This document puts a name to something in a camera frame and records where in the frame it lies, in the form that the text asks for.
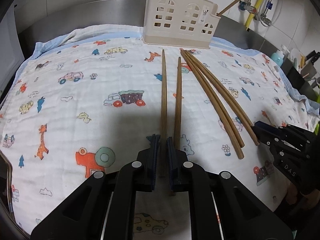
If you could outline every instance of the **chopstick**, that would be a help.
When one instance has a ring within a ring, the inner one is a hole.
[[[181,103],[182,103],[182,74],[181,74],[181,57],[178,59],[177,71],[177,91],[176,91],[176,110],[174,118],[173,145],[175,149],[180,149],[181,135]]]
[[[222,95],[224,100],[228,103],[231,109],[235,112],[238,116],[240,121],[242,122],[243,126],[249,133],[250,137],[254,141],[255,145],[259,145],[257,136],[252,130],[252,122],[250,121],[247,114],[244,112],[242,107],[238,104],[238,102],[233,98],[233,96],[229,93],[229,91],[225,88],[224,85],[221,84],[219,79],[217,79],[211,71],[209,71],[204,65],[191,53],[186,51],[186,54],[191,58],[192,62],[197,65],[197,67],[203,72],[203,74],[207,77],[207,79],[211,82],[211,84],[216,88],[216,90]]]
[[[190,54],[186,53],[186,57],[189,58],[189,61],[192,62],[191,57],[189,56]],[[202,75],[202,73],[200,72],[199,68],[196,65],[193,65],[193,67],[197,70],[197,72],[201,75],[202,79],[204,80],[205,84],[208,86],[210,92],[212,93],[215,101],[218,103],[220,109],[222,110],[223,114],[225,115],[225,117],[227,118],[227,121],[234,133],[234,135],[237,138],[237,141],[240,145],[241,148],[244,147],[244,142],[239,134],[239,131],[237,130],[235,124],[233,123],[229,113],[227,112],[227,110],[225,109],[224,105],[222,104],[221,100],[219,99],[219,97],[217,96],[217,94],[214,92],[214,90],[212,89],[212,87],[210,86],[210,84],[208,83],[208,81],[205,79],[205,77]]]
[[[224,14],[226,11],[228,11],[232,6],[234,6],[236,3],[238,3],[240,0],[234,0],[232,3],[230,3],[227,7],[225,7],[221,12],[217,13],[217,16],[220,17],[222,14]]]
[[[234,147],[234,149],[236,151],[236,154],[237,154],[238,158],[239,159],[243,159],[244,158],[244,154],[243,154],[243,152],[241,150],[240,144],[239,144],[239,142],[237,140],[236,135],[233,133],[231,125],[227,120],[227,117],[223,113],[222,109],[220,108],[220,105],[218,104],[218,102],[217,102],[217,100],[216,100],[216,98],[214,96],[215,92],[213,91],[212,87],[210,86],[208,81],[205,79],[205,77],[202,75],[202,73],[193,65],[193,63],[190,61],[189,57],[187,57],[185,51],[181,50],[180,53],[181,53],[182,57],[184,58],[184,60],[187,62],[188,66],[191,68],[193,74],[196,76],[198,82],[202,86],[204,92],[207,94],[210,102],[212,103],[214,109],[216,110],[218,116],[220,117],[220,119],[221,119],[221,121],[222,121],[222,123],[224,125],[224,128],[225,128],[227,134],[229,135],[229,138],[230,138],[231,143],[232,143],[232,145],[233,145],[233,147]]]
[[[164,49],[162,50],[162,87],[161,87],[161,132],[160,132],[160,156],[159,175],[165,176],[166,167],[166,138],[167,138],[167,69]]]

